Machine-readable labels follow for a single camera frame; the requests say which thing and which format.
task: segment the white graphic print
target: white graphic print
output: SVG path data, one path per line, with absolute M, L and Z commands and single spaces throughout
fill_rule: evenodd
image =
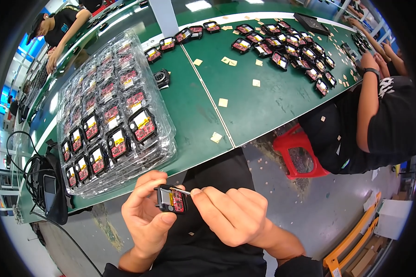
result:
M 393 86 L 393 78 L 387 77 L 383 78 L 381 80 L 381 83 L 379 84 L 379 97 L 383 98 L 385 93 L 392 93 L 394 90 L 392 90 Z

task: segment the black pants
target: black pants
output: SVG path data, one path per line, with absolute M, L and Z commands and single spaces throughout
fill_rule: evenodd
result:
M 240 187 L 255 190 L 242 148 L 234 149 L 189 169 L 183 185 L 187 191 L 208 186 L 215 187 L 224 193 L 230 188 Z M 223 244 L 202 219 L 190 196 L 187 197 L 187 202 L 188 212 L 177 217 L 177 221 L 168 232 L 165 246 L 193 245 L 220 252 L 263 256 L 263 250 L 259 247 L 249 244 L 229 247 Z

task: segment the orange pallet jack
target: orange pallet jack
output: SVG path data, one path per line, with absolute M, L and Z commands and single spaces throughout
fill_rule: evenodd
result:
M 366 230 L 365 234 L 362 236 L 360 241 L 356 244 L 356 246 L 348 253 L 348 255 L 341 261 L 338 261 L 339 255 L 341 255 L 347 247 L 355 240 L 358 236 L 362 228 L 366 226 L 367 222 L 373 217 L 377 205 L 381 199 L 381 192 L 378 192 L 376 195 L 376 202 L 368 208 L 365 214 L 362 216 L 358 224 L 351 230 L 348 236 L 325 258 L 323 259 L 323 267 L 328 268 L 330 270 L 332 277 L 341 277 L 341 270 L 348 264 L 351 259 L 356 256 L 359 250 L 365 245 L 367 240 L 372 235 L 374 228 L 377 225 L 378 218 L 374 219 L 371 225 Z

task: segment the red plastic stool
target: red plastic stool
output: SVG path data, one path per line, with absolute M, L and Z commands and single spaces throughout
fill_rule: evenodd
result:
M 278 136 L 273 142 L 274 150 L 279 151 L 282 154 L 283 160 L 285 161 L 285 164 L 287 165 L 287 168 L 290 172 L 287 175 L 287 178 L 290 180 L 294 180 L 296 178 L 322 177 L 329 174 L 327 170 L 322 168 L 316 156 L 313 155 L 313 148 L 311 147 L 311 143 L 308 140 L 308 136 L 304 133 L 304 131 L 294 134 L 294 132 L 299 128 L 300 125 L 296 124 L 288 132 L 281 136 Z M 314 164 L 312 171 L 306 173 L 297 172 L 288 152 L 290 148 L 296 147 L 304 148 L 311 155 Z

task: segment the finger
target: finger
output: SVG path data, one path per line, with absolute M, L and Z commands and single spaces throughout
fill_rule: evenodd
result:
M 259 207 L 264 208 L 265 210 L 268 207 L 267 199 L 260 193 L 244 188 L 244 187 L 239 188 L 238 191 L 240 191 L 240 193 L 248 197 L 251 201 L 253 201 L 257 205 L 259 205 Z
M 163 236 L 172 227 L 177 219 L 175 213 L 160 213 L 147 225 L 148 234 L 154 237 Z
M 167 177 L 168 174 L 166 174 L 166 172 L 151 170 L 137 179 L 136 187 L 141 186 L 150 180 L 166 179 Z
M 147 196 L 149 196 L 154 188 L 166 184 L 166 179 L 150 180 L 147 183 L 134 188 L 131 195 L 123 204 L 125 209 L 137 208 Z
M 203 191 L 198 188 L 193 189 L 191 191 L 191 198 L 203 220 L 220 239 L 227 237 L 228 234 L 234 234 L 235 230 L 233 225 L 212 204 L 209 197 Z
M 246 214 L 248 214 L 256 222 L 261 221 L 262 217 L 266 215 L 266 208 L 262 208 L 259 204 L 252 201 L 252 199 L 243 195 L 235 188 L 229 189 L 226 193 Z
M 246 214 L 228 195 L 214 187 L 206 187 L 204 193 L 211 203 L 231 222 L 235 229 L 246 230 L 251 217 Z

